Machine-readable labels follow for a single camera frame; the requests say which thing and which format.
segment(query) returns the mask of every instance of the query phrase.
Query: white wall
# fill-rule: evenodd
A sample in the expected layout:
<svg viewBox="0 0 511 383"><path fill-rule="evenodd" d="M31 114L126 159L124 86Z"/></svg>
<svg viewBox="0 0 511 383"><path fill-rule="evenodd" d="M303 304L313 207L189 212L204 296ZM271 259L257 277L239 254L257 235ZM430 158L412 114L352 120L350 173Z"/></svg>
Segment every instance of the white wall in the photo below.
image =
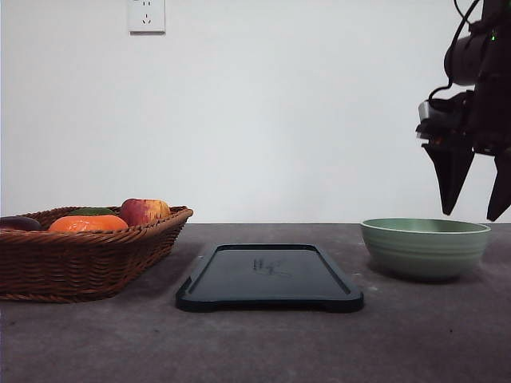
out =
<svg viewBox="0 0 511 383"><path fill-rule="evenodd" d="M167 11L166 35L131 36L125 0L2 1L3 215L138 197L195 223L443 217L414 130L452 2ZM495 174L476 156L451 217L484 222Z"/></svg>

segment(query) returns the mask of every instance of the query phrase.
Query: power outlet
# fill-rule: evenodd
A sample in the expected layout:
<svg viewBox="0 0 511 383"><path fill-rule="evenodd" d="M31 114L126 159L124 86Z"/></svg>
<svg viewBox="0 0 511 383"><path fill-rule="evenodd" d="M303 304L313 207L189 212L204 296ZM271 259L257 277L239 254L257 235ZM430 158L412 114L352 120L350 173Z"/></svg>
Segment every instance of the power outlet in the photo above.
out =
<svg viewBox="0 0 511 383"><path fill-rule="evenodd" d="M130 32L165 32L165 0L127 0Z"/></svg>

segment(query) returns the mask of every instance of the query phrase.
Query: green bowl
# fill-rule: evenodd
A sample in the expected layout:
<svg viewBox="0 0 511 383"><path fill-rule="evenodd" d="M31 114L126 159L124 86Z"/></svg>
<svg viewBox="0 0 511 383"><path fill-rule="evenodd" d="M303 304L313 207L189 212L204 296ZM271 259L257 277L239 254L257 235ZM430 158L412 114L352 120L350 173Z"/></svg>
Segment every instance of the green bowl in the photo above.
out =
<svg viewBox="0 0 511 383"><path fill-rule="evenodd" d="M369 219L361 228L378 265L421 280L454 278L473 268L490 232L476 223L411 218Z"/></svg>

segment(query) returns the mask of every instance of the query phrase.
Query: cable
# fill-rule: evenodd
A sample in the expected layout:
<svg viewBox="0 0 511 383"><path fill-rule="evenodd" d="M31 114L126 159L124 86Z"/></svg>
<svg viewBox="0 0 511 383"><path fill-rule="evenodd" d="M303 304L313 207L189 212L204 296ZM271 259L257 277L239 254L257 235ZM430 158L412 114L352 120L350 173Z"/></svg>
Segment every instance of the cable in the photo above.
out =
<svg viewBox="0 0 511 383"><path fill-rule="evenodd" d="M456 7L456 10L457 10L457 11L458 11L458 13L460 14L460 16L463 18L463 17L464 17L464 14L463 14L463 12L460 10L460 7L459 7L459 5L458 5L458 0L454 0L454 6ZM470 25L472 25L472 23L471 23L471 22L469 22L468 20L467 20L466 22L467 22L467 24L468 24L469 26L470 26Z"/></svg>
<svg viewBox="0 0 511 383"><path fill-rule="evenodd" d="M428 97L428 102L431 102L433 99L433 96L436 92L439 92L441 90L447 90L450 89L451 86L453 86L453 55L454 55L454 47L456 46L456 42L458 41L458 38L460 37L461 30L463 29L463 26L468 21L468 18L470 14L473 12L476 5L480 2L480 0L473 0L472 4L470 5L470 8L466 11L466 14L463 15L463 19L460 22L460 25L458 26L458 29L456 30L456 33L454 34L453 40L450 43L449 47L449 74L447 75L449 78L449 84L446 86L441 86L439 88L436 88L433 92L430 93L430 96Z"/></svg>

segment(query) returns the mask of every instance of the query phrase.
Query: tabletop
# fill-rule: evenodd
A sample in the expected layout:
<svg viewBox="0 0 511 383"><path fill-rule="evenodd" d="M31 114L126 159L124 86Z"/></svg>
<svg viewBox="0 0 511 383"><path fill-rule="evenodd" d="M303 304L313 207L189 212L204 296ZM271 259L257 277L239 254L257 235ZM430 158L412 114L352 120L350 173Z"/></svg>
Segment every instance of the tabletop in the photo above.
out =
<svg viewBox="0 0 511 383"><path fill-rule="evenodd" d="M5 382L511 381L511 224L449 282L379 270L356 224L187 224L172 253L95 302L0 302ZM311 243L364 293L353 313L189 313L175 294L221 243Z"/></svg>

